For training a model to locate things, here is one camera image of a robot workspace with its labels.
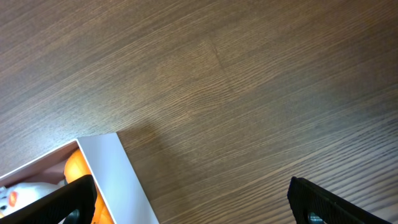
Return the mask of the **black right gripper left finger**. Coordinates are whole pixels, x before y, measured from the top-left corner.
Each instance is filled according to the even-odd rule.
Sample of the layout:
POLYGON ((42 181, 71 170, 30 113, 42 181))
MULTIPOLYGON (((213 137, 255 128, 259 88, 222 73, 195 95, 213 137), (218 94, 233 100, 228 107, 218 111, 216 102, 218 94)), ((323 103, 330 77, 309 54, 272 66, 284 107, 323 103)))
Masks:
POLYGON ((84 175, 36 202, 1 218, 3 224, 91 223, 97 191, 91 175, 84 175))

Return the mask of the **orange dinosaur toy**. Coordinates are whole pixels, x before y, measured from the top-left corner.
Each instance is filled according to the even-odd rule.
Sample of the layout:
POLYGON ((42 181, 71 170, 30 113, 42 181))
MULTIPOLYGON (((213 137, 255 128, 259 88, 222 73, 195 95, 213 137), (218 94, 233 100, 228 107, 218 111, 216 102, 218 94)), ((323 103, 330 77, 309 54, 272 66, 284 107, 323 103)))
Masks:
MULTIPOLYGON (((66 161, 64 176, 66 181, 70 183, 88 174, 91 175, 90 168, 88 167, 82 152, 78 149, 66 161)), ((95 202, 95 212, 91 224, 113 224, 113 219, 111 218, 108 208, 97 187, 96 191, 97 198, 95 202)))

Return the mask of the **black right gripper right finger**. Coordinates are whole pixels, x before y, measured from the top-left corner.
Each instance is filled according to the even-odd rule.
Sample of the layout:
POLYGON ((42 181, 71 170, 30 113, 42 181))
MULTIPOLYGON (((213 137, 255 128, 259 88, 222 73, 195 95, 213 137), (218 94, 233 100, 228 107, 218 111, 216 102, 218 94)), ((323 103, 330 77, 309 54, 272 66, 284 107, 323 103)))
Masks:
POLYGON ((287 198, 299 224, 389 224, 302 177, 292 177, 287 198))

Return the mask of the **white duck toy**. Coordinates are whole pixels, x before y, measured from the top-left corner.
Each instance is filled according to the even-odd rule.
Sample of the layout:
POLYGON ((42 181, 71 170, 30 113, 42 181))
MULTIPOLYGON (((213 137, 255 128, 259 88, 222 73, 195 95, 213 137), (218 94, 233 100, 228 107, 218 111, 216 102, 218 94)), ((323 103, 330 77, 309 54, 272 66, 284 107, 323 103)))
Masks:
POLYGON ((21 182, 1 187, 1 218, 10 215, 63 187, 63 184, 21 182))

